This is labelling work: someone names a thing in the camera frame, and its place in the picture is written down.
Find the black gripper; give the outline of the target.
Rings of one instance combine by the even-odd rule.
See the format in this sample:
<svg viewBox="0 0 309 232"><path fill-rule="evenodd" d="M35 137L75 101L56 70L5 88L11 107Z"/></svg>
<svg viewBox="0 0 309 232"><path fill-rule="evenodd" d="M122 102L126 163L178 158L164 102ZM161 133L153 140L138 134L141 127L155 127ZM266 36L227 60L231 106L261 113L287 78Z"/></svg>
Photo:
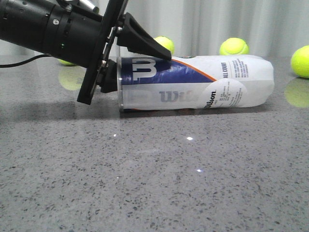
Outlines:
<svg viewBox="0 0 309 232"><path fill-rule="evenodd" d="M100 22L96 45L83 79L77 101L91 104L97 85L102 93L117 91L117 63L109 59L114 42L113 28L123 15L127 0L110 0ZM122 18L121 30L117 34L117 45L126 47L129 52L171 60L171 52L151 37L130 14Z"/></svg>

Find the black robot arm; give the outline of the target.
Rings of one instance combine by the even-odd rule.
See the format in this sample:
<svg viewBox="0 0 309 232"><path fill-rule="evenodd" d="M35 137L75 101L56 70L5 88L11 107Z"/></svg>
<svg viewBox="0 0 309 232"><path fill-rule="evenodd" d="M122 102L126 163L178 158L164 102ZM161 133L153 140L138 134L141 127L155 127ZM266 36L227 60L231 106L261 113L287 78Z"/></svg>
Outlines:
<svg viewBox="0 0 309 232"><path fill-rule="evenodd" d="M0 38L86 68L78 102L90 104L95 88L117 89L112 45L164 60L171 52L125 12L127 1L111 0L104 15L89 0L3 0Z"/></svg>

